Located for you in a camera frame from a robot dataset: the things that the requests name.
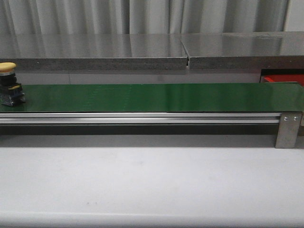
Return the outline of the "yellow mushroom push button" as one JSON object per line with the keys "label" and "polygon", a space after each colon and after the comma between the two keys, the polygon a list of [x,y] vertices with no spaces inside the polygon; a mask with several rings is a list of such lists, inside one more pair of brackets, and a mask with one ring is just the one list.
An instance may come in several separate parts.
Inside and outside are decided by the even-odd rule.
{"label": "yellow mushroom push button", "polygon": [[17,82],[16,64],[3,62],[0,64],[0,98],[2,105],[14,107],[25,102],[22,84]]}

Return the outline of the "right steel counter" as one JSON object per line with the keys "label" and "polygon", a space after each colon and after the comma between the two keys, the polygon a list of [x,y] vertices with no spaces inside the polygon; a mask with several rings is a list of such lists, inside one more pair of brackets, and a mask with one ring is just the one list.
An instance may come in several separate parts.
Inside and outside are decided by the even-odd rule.
{"label": "right steel counter", "polygon": [[304,67],[300,31],[183,34],[181,41],[191,70]]}

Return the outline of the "steel counter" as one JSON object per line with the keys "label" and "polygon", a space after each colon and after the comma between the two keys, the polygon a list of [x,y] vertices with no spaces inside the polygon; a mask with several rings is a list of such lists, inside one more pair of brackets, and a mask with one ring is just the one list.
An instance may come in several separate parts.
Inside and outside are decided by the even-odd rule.
{"label": "steel counter", "polygon": [[168,34],[1,35],[1,62],[19,71],[184,70],[181,38]]}
{"label": "steel counter", "polygon": [[183,34],[181,41],[191,70],[304,67],[300,31]]}

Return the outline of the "green conveyor belt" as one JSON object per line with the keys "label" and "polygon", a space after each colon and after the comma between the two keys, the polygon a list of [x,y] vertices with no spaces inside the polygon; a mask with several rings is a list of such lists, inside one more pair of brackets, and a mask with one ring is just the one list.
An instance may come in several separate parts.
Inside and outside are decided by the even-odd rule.
{"label": "green conveyor belt", "polygon": [[17,112],[302,112],[295,83],[25,85]]}

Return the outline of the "left steel counter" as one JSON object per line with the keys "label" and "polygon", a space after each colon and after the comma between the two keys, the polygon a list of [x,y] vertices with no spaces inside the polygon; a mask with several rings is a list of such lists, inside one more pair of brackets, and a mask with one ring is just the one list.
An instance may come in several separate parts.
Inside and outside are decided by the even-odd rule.
{"label": "left steel counter", "polygon": [[19,71],[184,70],[181,38],[168,34],[1,35],[1,62]]}

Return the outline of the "red plastic bin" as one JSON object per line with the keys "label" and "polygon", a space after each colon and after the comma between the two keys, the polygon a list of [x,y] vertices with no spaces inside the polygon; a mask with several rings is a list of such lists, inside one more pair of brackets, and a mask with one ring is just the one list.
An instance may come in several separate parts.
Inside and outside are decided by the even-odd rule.
{"label": "red plastic bin", "polygon": [[304,75],[266,75],[261,77],[262,83],[298,83],[304,86]]}

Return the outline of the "grey pleated curtain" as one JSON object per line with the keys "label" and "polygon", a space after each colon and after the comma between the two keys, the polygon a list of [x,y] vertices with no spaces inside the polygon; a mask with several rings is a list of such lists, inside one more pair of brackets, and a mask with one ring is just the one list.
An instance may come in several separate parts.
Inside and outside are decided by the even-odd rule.
{"label": "grey pleated curtain", "polygon": [[1,34],[282,31],[286,0],[3,0]]}

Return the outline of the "steel conveyor support bracket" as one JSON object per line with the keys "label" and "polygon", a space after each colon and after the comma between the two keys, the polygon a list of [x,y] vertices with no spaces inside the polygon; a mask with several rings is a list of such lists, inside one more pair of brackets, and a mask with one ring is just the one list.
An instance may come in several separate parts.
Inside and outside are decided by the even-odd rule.
{"label": "steel conveyor support bracket", "polygon": [[301,120],[302,113],[281,114],[275,148],[292,149],[295,147]]}

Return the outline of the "aluminium conveyor side rail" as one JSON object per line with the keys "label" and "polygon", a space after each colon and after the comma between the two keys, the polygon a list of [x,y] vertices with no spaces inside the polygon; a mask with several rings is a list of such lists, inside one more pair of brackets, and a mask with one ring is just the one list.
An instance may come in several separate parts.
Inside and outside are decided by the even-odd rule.
{"label": "aluminium conveyor side rail", "polygon": [[1,113],[1,124],[276,124],[281,113]]}

